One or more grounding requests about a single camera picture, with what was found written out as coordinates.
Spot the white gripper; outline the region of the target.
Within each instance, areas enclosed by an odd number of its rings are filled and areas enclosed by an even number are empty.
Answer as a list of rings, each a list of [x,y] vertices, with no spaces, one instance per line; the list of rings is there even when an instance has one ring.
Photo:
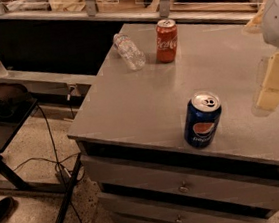
[[[279,0],[268,0],[242,29],[244,33],[262,32],[264,42],[279,47]],[[268,59],[266,73],[256,101],[260,109],[273,111],[279,106],[279,51]]]

